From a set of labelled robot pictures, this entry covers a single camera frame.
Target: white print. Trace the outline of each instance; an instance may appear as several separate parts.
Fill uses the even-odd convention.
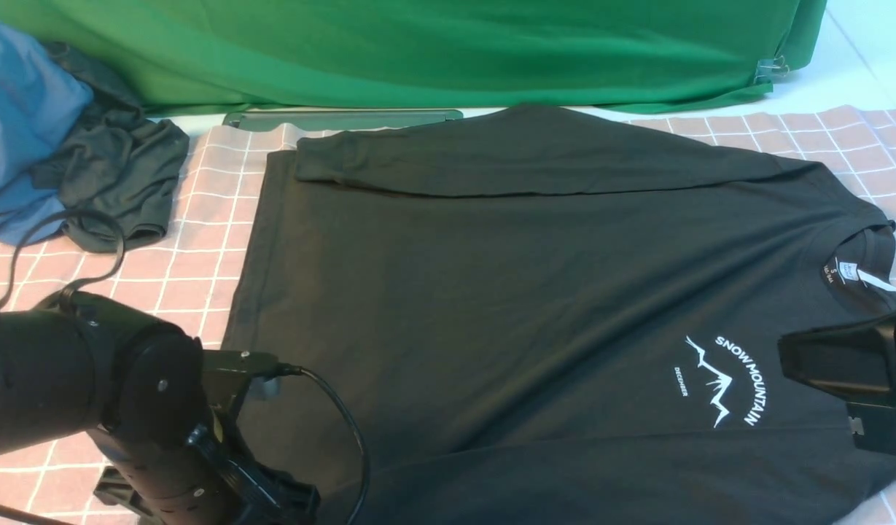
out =
[[[684,385],[684,376],[681,375],[680,367],[674,367],[674,376],[678,380],[678,386],[681,386],[681,396],[687,397],[687,386]]]
[[[742,418],[742,421],[745,421],[750,426],[755,426],[755,423],[758,423],[758,421],[762,419],[762,413],[765,412],[765,401],[767,401],[765,379],[762,378],[762,372],[758,369],[757,363],[755,363],[745,350],[737,345],[737,343],[734,343],[723,336],[718,336],[717,340],[714,342],[719,346],[723,346],[724,349],[730,350],[730,353],[734,356],[737,356],[742,364],[745,365],[749,378],[752,379],[752,389],[754,392],[752,409],[749,410],[749,413],[745,418]]]
[[[727,389],[730,388],[730,385],[733,382],[733,378],[727,376],[725,373],[720,372],[718,369],[715,369],[707,361],[704,361],[704,356],[707,352],[700,346],[697,346],[693,341],[691,341],[690,337],[687,337],[687,343],[691,346],[692,349],[697,350],[698,368],[706,368],[707,370],[713,372],[715,376],[717,376],[717,380],[707,383],[708,386],[716,385],[714,387],[714,392],[716,393],[714,394],[714,398],[710,400],[710,403],[719,411],[719,414],[717,415],[717,421],[714,423],[714,428],[717,428],[717,425],[719,425],[720,422],[723,421],[723,419],[728,414],[730,414],[730,410],[727,410],[727,408],[722,405],[720,400],[723,399],[723,395],[727,393]]]

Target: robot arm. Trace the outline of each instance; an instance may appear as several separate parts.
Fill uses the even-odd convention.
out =
[[[83,212],[41,224],[70,214]],[[111,276],[123,236],[101,215],[94,218],[114,226],[121,241]],[[87,432],[112,463],[95,495],[127,506],[142,523],[308,525],[320,502],[315,486],[255,461],[235,424],[248,392],[265,392],[280,376],[307,376],[331,396],[361,451],[361,492],[348,523],[354,520],[367,494],[369,456],[327,382],[271,354],[202,349],[171,323],[78,292],[107,276],[74,281],[31,310],[0,312],[0,454]],[[58,523],[2,506],[0,516]]]

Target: pink checkered cloth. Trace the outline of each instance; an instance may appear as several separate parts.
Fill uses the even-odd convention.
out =
[[[708,144],[821,160],[860,198],[896,219],[896,110],[839,107],[819,114],[634,120]],[[291,149],[304,133],[218,126],[198,137],[184,166],[170,235],[128,254],[114,279],[88,287],[174,322],[218,348],[241,276],[268,152]],[[0,295],[11,246],[0,245]],[[78,276],[110,267],[110,256],[81,253],[68,239],[31,246],[20,256],[8,309],[33,306]],[[896,286],[896,255],[892,271]],[[133,524],[127,511],[91,496],[106,462],[84,435],[0,456],[0,502],[80,524]],[[896,483],[841,524],[896,523]]]

